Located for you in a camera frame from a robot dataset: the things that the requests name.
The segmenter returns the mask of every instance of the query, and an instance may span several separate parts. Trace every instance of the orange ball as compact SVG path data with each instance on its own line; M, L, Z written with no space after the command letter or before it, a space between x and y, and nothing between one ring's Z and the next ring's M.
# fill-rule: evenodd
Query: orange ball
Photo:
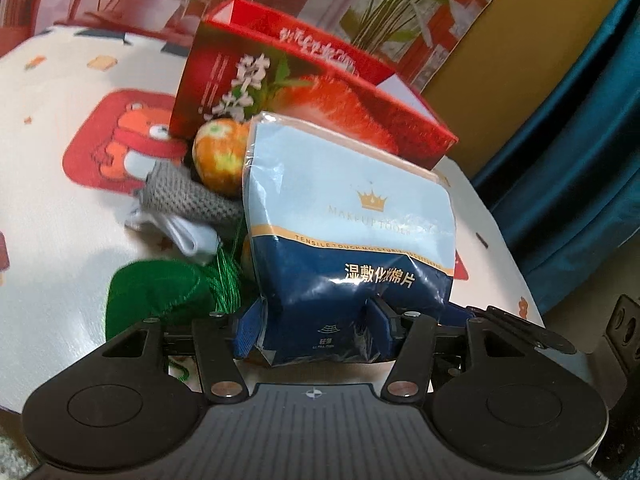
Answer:
M249 123L216 119L203 124L193 142L193 161L202 183L229 198L242 195L242 166Z

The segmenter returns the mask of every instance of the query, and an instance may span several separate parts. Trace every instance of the gold crown logo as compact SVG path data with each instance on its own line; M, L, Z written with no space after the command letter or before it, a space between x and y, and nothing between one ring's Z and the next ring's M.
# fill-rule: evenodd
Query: gold crown logo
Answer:
M380 211L381 213L385 210L386 198L375 196L373 190L371 190L369 194L358 192L358 196L360 197L360 204L362 204L363 209Z

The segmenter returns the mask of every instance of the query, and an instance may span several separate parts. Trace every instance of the green knitted object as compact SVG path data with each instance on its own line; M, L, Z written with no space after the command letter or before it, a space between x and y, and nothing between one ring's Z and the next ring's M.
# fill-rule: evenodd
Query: green knitted object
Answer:
M209 312L232 314L238 310L241 269L236 256L243 230L246 227L240 221L231 250L220 247L208 266L179 260L142 260L117 270L107 297L107 341L147 317L188 325Z
M147 317L190 324L212 310L213 294L197 266L178 260L133 262L111 279L104 335L109 340Z

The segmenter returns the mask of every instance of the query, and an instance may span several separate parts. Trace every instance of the wooden furniture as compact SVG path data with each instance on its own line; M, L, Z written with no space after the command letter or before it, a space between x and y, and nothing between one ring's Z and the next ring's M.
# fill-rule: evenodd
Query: wooden furniture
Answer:
M33 33L36 0L0 0L0 56Z

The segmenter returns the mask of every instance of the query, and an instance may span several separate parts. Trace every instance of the white tablecloth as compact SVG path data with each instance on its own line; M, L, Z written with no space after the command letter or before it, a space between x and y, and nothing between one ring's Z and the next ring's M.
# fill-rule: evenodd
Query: white tablecloth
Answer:
M145 106L157 108L166 101L158 94L175 95L185 58L163 52L158 40L78 32L82 29L55 27L0 59L0 232L11 263L0 285L0 406L16 412L37 386L104 342L113 273L135 259L171 255L162 250L159 236L142 238L123 227L129 196L76 184L62 160L79 131L92 134L83 123L105 96L148 96ZM87 124L100 129L101 117ZM88 153L86 165L93 164L95 173L94 159ZM454 281L451 301L492 304L542 324L495 221L469 181L448 158L436 170L449 186L456 245L469 275ZM379 389L390 366L241 368L250 384L364 381Z

